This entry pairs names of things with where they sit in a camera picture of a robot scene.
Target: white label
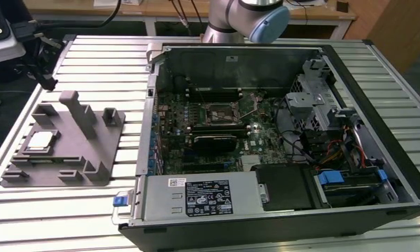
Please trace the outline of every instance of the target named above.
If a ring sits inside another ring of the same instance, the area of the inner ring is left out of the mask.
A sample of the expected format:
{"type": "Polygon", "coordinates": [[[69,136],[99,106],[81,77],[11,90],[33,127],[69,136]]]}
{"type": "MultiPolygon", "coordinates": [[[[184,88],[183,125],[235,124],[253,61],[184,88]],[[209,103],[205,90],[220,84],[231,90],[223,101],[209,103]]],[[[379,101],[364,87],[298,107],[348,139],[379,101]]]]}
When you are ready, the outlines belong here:
{"type": "Polygon", "coordinates": [[[141,15],[143,12],[123,12],[123,14],[127,14],[127,15],[141,15]]]}
{"type": "Polygon", "coordinates": [[[220,205],[220,209],[231,209],[232,205],[220,205]]]}
{"type": "Polygon", "coordinates": [[[168,179],[168,187],[184,187],[187,179],[185,178],[169,178],[168,179]]]}
{"type": "Polygon", "coordinates": [[[123,0],[123,4],[140,5],[141,0],[123,0]]]}
{"type": "Polygon", "coordinates": [[[227,56],[225,57],[225,62],[237,62],[239,61],[237,58],[239,58],[237,56],[227,56]]]}

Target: power supply label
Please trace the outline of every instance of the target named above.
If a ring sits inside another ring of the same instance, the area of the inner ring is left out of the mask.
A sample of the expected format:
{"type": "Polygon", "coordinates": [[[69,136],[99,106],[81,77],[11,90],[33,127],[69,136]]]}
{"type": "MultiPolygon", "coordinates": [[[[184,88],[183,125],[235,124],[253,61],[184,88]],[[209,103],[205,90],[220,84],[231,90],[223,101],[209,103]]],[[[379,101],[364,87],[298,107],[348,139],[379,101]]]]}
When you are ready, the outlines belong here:
{"type": "Polygon", "coordinates": [[[188,217],[233,214],[228,180],[185,183],[188,217]]]}

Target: table leg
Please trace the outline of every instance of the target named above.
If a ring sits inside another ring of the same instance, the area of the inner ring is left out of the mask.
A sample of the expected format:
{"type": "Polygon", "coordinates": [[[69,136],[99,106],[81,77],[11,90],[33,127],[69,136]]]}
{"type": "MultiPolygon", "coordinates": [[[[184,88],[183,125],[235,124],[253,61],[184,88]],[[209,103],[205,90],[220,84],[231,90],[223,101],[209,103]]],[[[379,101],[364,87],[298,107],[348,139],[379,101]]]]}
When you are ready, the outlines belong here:
{"type": "Polygon", "coordinates": [[[351,20],[342,20],[334,30],[334,33],[331,34],[330,39],[343,39],[351,23],[351,20]]]}
{"type": "Polygon", "coordinates": [[[145,17],[144,22],[148,36],[156,36],[156,17],[145,17]]]}

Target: red cable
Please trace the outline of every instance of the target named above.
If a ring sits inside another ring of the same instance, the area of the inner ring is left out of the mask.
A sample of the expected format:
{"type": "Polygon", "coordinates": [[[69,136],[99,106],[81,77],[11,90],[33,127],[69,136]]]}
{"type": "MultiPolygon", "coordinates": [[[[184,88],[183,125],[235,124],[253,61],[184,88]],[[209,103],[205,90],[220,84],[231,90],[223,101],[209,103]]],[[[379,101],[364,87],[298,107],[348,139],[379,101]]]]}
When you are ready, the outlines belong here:
{"type": "Polygon", "coordinates": [[[334,140],[334,141],[331,141],[331,142],[328,143],[328,146],[327,146],[327,156],[328,156],[328,154],[330,154],[331,145],[332,145],[334,143],[339,143],[339,142],[343,142],[343,140],[334,140]]]}
{"type": "Polygon", "coordinates": [[[355,147],[358,148],[359,153],[362,155],[362,167],[366,168],[366,153],[364,153],[364,150],[358,145],[355,145],[355,147]]]}

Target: slotted metal surface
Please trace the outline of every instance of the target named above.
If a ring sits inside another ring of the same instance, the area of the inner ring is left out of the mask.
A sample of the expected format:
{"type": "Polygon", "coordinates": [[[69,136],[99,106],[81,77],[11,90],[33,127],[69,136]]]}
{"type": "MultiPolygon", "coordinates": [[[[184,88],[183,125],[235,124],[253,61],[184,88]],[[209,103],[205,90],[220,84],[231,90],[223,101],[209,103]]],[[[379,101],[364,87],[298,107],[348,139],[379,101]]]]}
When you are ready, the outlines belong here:
{"type": "MultiPolygon", "coordinates": [[[[115,107],[127,113],[112,172],[113,180],[104,187],[3,188],[0,186],[0,252],[5,251],[139,251],[119,234],[112,223],[112,197],[135,185],[139,134],[148,73],[148,43],[199,42],[176,37],[79,36],[65,54],[56,78],[55,92],[33,94],[24,108],[32,111],[39,102],[57,102],[63,90],[77,90],[80,101],[95,110],[115,107]]],[[[278,43],[331,44],[340,54],[372,104],[420,170],[420,99],[383,59],[362,41],[280,40],[278,43]]],[[[350,104],[346,92],[340,95],[350,104]]],[[[29,132],[33,119],[21,117],[23,127],[11,132],[9,143],[0,154],[0,175],[11,156],[29,132]]],[[[420,251],[420,217],[390,223],[363,235],[322,238],[207,249],[205,251],[420,251]]]]}

